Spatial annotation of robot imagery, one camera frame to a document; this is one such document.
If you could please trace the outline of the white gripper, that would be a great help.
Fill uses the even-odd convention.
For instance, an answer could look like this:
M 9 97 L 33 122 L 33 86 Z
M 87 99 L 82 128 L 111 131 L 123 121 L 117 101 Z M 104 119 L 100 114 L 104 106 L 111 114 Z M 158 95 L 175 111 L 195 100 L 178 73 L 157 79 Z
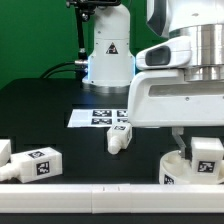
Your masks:
M 184 158 L 183 127 L 224 125 L 224 82 L 186 82 L 180 69 L 140 72 L 129 89 L 128 121 L 134 127 L 173 127 Z

